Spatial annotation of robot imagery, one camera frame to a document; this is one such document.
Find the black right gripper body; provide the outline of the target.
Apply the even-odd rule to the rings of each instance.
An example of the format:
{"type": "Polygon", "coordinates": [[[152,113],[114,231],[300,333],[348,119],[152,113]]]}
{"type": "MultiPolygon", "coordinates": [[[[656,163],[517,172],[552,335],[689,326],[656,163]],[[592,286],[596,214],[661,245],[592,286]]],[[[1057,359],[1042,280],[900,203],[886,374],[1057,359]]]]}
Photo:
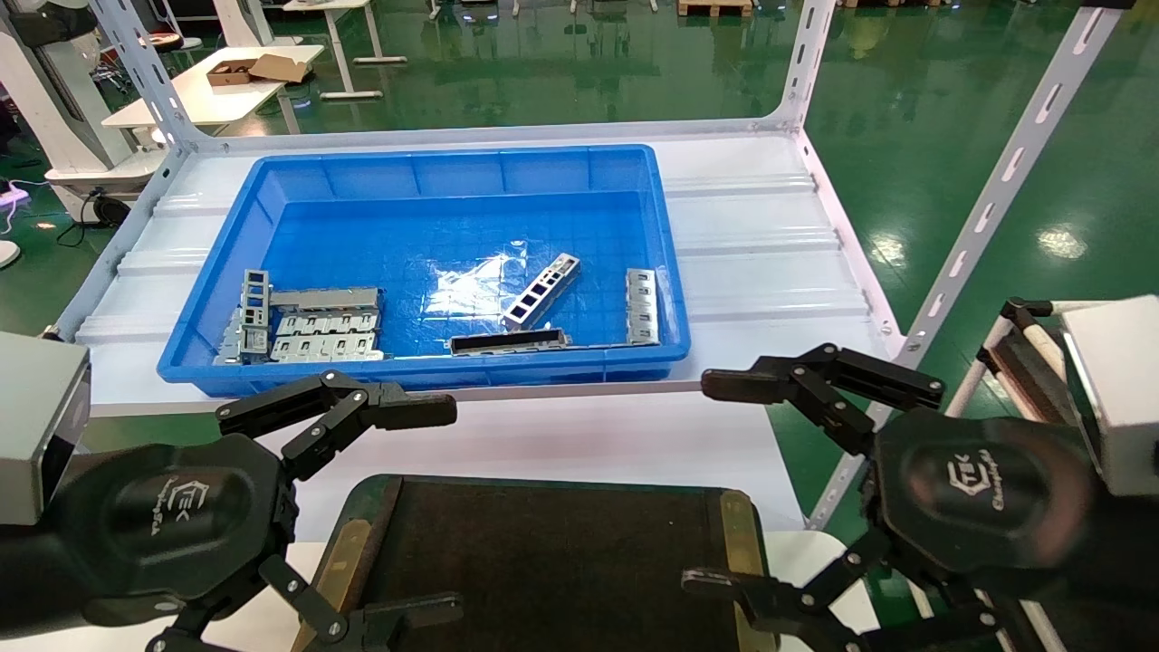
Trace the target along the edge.
{"type": "Polygon", "coordinates": [[[1079,428],[919,408],[872,461],[875,519],[920,573],[1156,620],[1156,498],[1113,495],[1079,428]]]}

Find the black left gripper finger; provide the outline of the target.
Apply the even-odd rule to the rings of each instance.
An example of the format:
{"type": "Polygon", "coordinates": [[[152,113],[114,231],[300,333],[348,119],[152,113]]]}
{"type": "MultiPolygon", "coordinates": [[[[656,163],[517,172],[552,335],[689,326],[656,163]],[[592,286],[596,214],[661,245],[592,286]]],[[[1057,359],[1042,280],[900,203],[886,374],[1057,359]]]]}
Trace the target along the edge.
{"type": "MultiPolygon", "coordinates": [[[[393,651],[413,628],[439,627],[459,620],[462,605],[454,591],[431,598],[369,605],[340,614],[289,562],[274,554],[258,565],[258,576],[314,630],[307,651],[393,651]]],[[[173,627],[150,640],[148,651],[226,651],[202,639],[219,607],[187,607],[173,627]]]]}
{"type": "Polygon", "coordinates": [[[302,378],[232,401],[216,411],[220,433],[256,440],[305,422],[283,446],[282,466],[292,479],[309,479],[370,428],[385,432],[455,424],[458,405],[449,395],[415,396],[398,383],[363,383],[337,369],[302,378]]]}

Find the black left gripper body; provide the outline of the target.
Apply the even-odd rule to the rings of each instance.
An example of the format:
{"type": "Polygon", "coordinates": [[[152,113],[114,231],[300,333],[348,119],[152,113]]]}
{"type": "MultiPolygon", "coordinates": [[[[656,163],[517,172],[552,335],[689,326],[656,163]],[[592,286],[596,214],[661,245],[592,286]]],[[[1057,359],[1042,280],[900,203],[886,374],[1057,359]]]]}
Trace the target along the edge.
{"type": "Polygon", "coordinates": [[[294,539],[296,488],[245,435],[92,455],[41,521],[3,525],[3,627],[137,627],[185,608],[227,618],[294,539]]]}

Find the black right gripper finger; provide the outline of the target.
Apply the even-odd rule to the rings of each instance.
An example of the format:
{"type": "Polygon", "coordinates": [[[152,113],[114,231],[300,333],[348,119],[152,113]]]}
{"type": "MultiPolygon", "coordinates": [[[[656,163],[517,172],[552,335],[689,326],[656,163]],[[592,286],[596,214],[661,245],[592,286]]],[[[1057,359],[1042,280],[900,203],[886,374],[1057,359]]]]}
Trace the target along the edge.
{"type": "Polygon", "coordinates": [[[832,343],[796,358],[761,356],[748,369],[707,369],[701,391],[723,403],[790,404],[850,455],[872,454],[875,422],[848,395],[898,411],[943,404],[941,380],[832,343]]]}
{"type": "Polygon", "coordinates": [[[795,637],[812,651],[938,651],[994,637],[1001,630],[998,616],[974,595],[943,614],[903,627],[861,633],[845,627],[832,610],[836,599],[872,567],[883,562],[895,565],[898,552],[891,535],[869,530],[803,589],[773,577],[706,567],[683,570],[680,586],[701,598],[732,602],[755,631],[795,637]]]}

